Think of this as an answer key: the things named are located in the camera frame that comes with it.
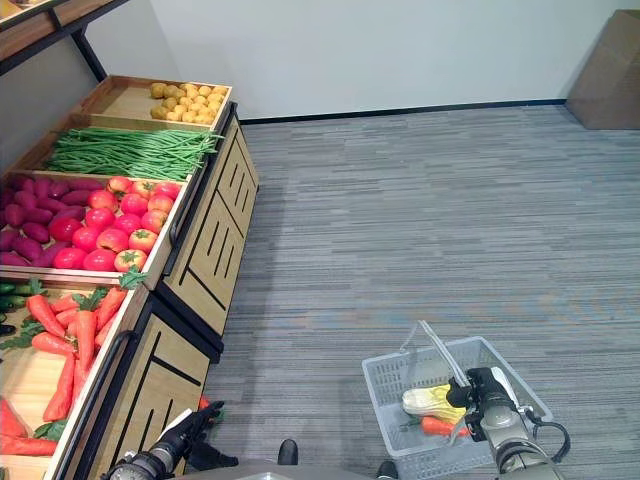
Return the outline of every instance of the red tomato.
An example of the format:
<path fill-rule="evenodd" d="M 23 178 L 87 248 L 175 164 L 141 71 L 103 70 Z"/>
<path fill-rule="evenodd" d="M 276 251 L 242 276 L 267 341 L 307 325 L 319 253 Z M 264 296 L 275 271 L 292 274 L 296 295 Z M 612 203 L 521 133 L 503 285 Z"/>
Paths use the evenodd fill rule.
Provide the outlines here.
<path fill-rule="evenodd" d="M 147 254 L 142 250 L 123 250 L 116 256 L 114 266 L 119 272 L 128 272 L 133 266 L 141 271 L 146 261 Z"/>
<path fill-rule="evenodd" d="M 151 182 L 145 182 L 143 180 L 139 180 L 137 182 L 133 182 L 131 185 L 131 193 L 137 193 L 142 198 L 147 199 L 151 196 L 151 191 L 155 185 Z"/>
<path fill-rule="evenodd" d="M 111 250 L 98 248 L 89 253 L 82 263 L 85 270 L 95 270 L 97 272 L 113 272 L 116 268 L 113 262 L 116 260 L 116 254 Z"/>
<path fill-rule="evenodd" d="M 113 193 L 106 190 L 95 190 L 89 195 L 89 207 L 108 208 L 115 212 L 118 210 L 118 199 Z"/>
<path fill-rule="evenodd" d="M 117 228 L 107 228 L 98 235 L 96 246 L 118 253 L 129 246 L 129 235 Z"/>
<path fill-rule="evenodd" d="M 107 183 L 107 190 L 113 193 L 125 194 L 131 188 L 133 182 L 127 177 L 111 177 Z"/>
<path fill-rule="evenodd" d="M 134 215 L 144 215 L 147 211 L 147 200 L 137 193 L 127 193 L 122 197 L 120 210 L 122 213 L 133 213 Z"/>
<path fill-rule="evenodd" d="M 58 217 L 49 224 L 49 233 L 59 242 L 70 242 L 73 232 L 82 228 L 82 224 L 75 218 Z"/>
<path fill-rule="evenodd" d="M 84 217 L 87 226 L 95 227 L 100 231 L 112 225 L 115 220 L 115 214 L 108 208 L 93 208 L 89 210 Z"/>
<path fill-rule="evenodd" d="M 153 244 L 156 243 L 157 239 L 158 236 L 151 230 L 141 228 L 129 236 L 129 248 L 149 253 L 151 249 L 153 249 Z"/>
<path fill-rule="evenodd" d="M 178 198 L 180 194 L 180 185 L 171 182 L 159 182 L 156 183 L 155 188 L 153 189 L 154 195 L 166 195 L 171 200 L 175 200 Z"/>
<path fill-rule="evenodd" d="M 96 241 L 99 235 L 100 230 L 96 227 L 82 227 L 73 232 L 71 242 L 74 247 L 78 247 L 88 253 L 96 249 Z"/>
<path fill-rule="evenodd" d="M 165 213 L 169 213 L 173 207 L 173 200 L 167 195 L 151 195 L 149 203 L 147 205 L 148 210 L 162 210 Z"/>
<path fill-rule="evenodd" d="M 133 213 L 125 213 L 116 218 L 113 226 L 118 230 L 122 230 L 127 235 L 131 235 L 140 228 L 140 217 Z"/>
<path fill-rule="evenodd" d="M 87 252 L 79 248 L 63 248 L 53 259 L 54 268 L 82 269 Z"/>
<path fill-rule="evenodd" d="M 142 216 L 140 225 L 153 233 L 160 233 L 162 226 L 167 221 L 167 217 L 168 215 L 162 210 L 151 210 Z"/>

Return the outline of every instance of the cucumber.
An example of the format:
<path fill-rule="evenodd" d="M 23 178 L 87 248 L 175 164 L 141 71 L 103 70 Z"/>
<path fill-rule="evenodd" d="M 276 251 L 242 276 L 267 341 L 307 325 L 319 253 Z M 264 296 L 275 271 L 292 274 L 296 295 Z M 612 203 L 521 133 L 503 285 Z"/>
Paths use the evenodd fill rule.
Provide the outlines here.
<path fill-rule="evenodd" d="M 12 293 L 16 289 L 13 283 L 0 283 L 0 295 L 6 295 Z"/>

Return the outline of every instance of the white basket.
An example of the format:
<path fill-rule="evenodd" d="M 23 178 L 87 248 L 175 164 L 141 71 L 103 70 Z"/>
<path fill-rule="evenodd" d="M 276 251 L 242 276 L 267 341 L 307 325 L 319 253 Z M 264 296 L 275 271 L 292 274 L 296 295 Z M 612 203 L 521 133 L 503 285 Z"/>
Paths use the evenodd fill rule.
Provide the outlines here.
<path fill-rule="evenodd" d="M 515 370 L 482 337 L 448 342 L 447 349 L 463 370 L 500 367 L 520 402 L 530 405 L 543 420 L 553 416 Z M 410 425 L 412 417 L 402 409 L 402 394 L 412 388 L 447 384 L 449 365 L 433 347 L 392 353 L 362 362 L 371 402 L 389 455 L 402 480 L 423 480 L 469 470 L 493 462 L 489 444 L 458 438 L 449 447 L 448 437 L 425 435 L 420 425 Z"/>

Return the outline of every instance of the produce bin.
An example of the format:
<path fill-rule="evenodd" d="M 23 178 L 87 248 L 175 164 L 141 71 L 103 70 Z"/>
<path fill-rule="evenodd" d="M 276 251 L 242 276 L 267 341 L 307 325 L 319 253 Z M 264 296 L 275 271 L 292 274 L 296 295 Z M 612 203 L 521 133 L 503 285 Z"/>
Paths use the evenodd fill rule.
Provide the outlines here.
<path fill-rule="evenodd" d="M 97 127 L 132 130 L 218 131 L 220 120 L 224 117 L 224 112 L 231 98 L 232 87 L 200 82 L 184 82 L 192 83 L 198 87 L 205 86 L 210 89 L 218 87 L 225 90 L 224 99 L 217 110 L 213 122 L 202 125 L 152 118 L 150 110 L 160 105 L 163 100 L 162 98 L 152 98 L 150 87 L 153 83 L 179 86 L 183 82 L 111 75 L 103 80 L 74 111 L 87 115 L 89 123 Z"/>
<path fill-rule="evenodd" d="M 46 156 L 40 156 L 41 164 L 45 161 Z M 49 178 L 51 180 L 64 180 L 69 181 L 72 179 L 93 179 L 100 182 L 102 185 L 106 185 L 110 176 L 106 175 L 82 175 L 76 173 L 63 173 L 53 171 L 31 171 L 31 170 L 12 170 L 9 174 L 5 175 L 4 185 L 11 182 L 14 175 L 28 175 L 35 179 L 37 178 Z M 148 183 L 158 183 L 159 180 L 152 179 L 131 179 L 133 181 L 143 180 Z M 171 238 L 170 230 L 172 225 L 177 221 L 177 217 L 183 214 L 186 207 L 186 193 L 187 183 L 185 182 L 173 182 L 181 186 L 180 193 L 177 196 L 167 220 L 158 234 L 158 238 L 153 245 L 153 249 L 148 255 L 148 258 L 142 268 L 142 272 L 147 274 L 145 279 L 145 285 L 153 289 L 157 283 L 164 263 L 171 252 Z M 9 225 L 4 227 L 4 230 L 8 230 L 11 227 Z M 37 267 L 21 267 L 21 266 L 9 266 L 0 265 L 0 276 L 6 278 L 22 278 L 28 279 L 36 276 L 42 280 L 56 280 L 56 281 L 69 281 L 69 282 L 95 282 L 97 279 L 104 283 L 117 284 L 118 277 L 121 275 L 119 272 L 100 272 L 90 270 L 73 270 L 73 269 L 59 269 L 59 268 L 37 268 Z"/>
<path fill-rule="evenodd" d="M 89 295 L 98 286 L 108 287 L 108 285 L 100 283 L 44 282 L 44 288 L 47 289 L 51 299 L 67 293 Z M 114 318 L 112 328 L 98 351 L 84 388 L 72 407 L 54 455 L 52 457 L 0 455 L 0 464 L 7 469 L 8 480 L 40 480 L 43 476 L 47 480 L 54 478 L 61 459 L 69 448 L 70 438 L 78 428 L 89 391 L 97 382 L 99 383 L 98 372 L 103 368 L 107 359 L 112 356 L 109 352 L 117 343 L 118 333 L 135 324 L 146 296 L 147 291 L 143 287 L 138 287 L 127 293 Z M 28 316 L 29 311 L 26 307 L 18 309 L 7 313 L 5 324 L 19 327 Z M 65 358 L 61 355 L 35 350 L 33 347 L 5 351 L 2 358 L 2 396 L 8 400 L 18 416 L 27 424 L 28 433 L 32 435 L 38 426 L 45 423 L 42 415 L 56 390 Z"/>

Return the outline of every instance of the green leaf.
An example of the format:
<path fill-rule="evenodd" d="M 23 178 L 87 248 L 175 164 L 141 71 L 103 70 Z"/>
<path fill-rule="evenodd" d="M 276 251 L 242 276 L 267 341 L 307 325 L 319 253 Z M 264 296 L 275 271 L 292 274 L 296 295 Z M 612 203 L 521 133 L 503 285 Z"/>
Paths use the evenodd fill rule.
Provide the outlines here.
<path fill-rule="evenodd" d="M 118 282 L 125 290 L 135 290 L 138 285 L 144 282 L 145 278 L 147 278 L 147 274 L 140 273 L 140 269 L 134 265 L 127 273 L 120 275 Z"/>
<path fill-rule="evenodd" d="M 59 442 L 60 437 L 62 436 L 62 432 L 64 431 L 64 427 L 66 426 L 66 419 L 45 423 L 44 425 L 40 425 L 38 428 L 36 428 L 36 430 L 33 432 L 33 436 L 35 438 L 46 438 L 47 440 Z"/>
<path fill-rule="evenodd" d="M 84 295 L 80 295 L 75 293 L 71 296 L 78 304 L 78 310 L 88 310 L 93 312 L 98 305 L 100 304 L 100 300 L 102 300 L 109 290 L 105 287 L 97 287 L 93 293 L 89 296 L 89 298 Z"/>

